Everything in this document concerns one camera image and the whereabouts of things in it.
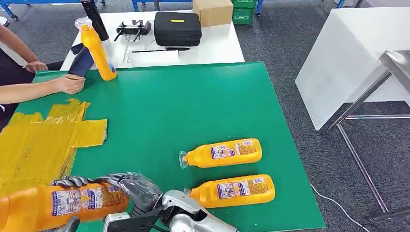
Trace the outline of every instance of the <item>clear bottle cap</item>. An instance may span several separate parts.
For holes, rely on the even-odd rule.
[[[74,22],[76,28],[80,31],[90,30],[92,29],[92,21],[87,17],[79,18]]]
[[[181,166],[181,168],[188,167],[187,153],[185,151],[179,152],[179,165]]]
[[[189,188],[184,188],[184,193],[185,194],[187,194],[188,196],[190,196],[191,195],[191,189],[189,189]]]

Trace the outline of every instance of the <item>cardboard box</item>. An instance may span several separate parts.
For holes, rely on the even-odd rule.
[[[230,24],[234,5],[231,0],[193,0],[192,11],[197,13],[201,27]]]

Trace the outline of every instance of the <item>green crate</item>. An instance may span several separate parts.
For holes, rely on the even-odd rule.
[[[257,0],[232,0],[235,8],[255,8]]]
[[[255,9],[234,8],[232,21],[234,24],[252,24],[254,11]]]

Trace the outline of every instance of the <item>stainless steel table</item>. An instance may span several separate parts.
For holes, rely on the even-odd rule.
[[[410,205],[403,206],[398,209],[388,209],[379,192],[376,189],[373,181],[363,165],[360,156],[357,154],[352,143],[350,142],[347,133],[342,127],[342,122],[345,119],[394,119],[394,118],[410,118],[410,115],[351,115],[357,107],[363,103],[377,88],[379,88],[392,75],[403,85],[403,87],[410,93],[410,50],[400,51],[385,51],[379,58],[380,62],[386,67],[386,71],[359,96],[351,106],[343,112],[343,114],[327,129],[330,132],[337,127],[345,140],[354,160],[359,166],[360,171],[366,179],[374,197],[376,198],[381,212],[375,213],[371,216],[372,221],[384,220],[387,218],[395,218],[410,214]]]

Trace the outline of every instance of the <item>black carrying case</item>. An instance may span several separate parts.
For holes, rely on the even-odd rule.
[[[198,46],[202,31],[195,13],[157,12],[154,36],[158,45],[167,47]]]

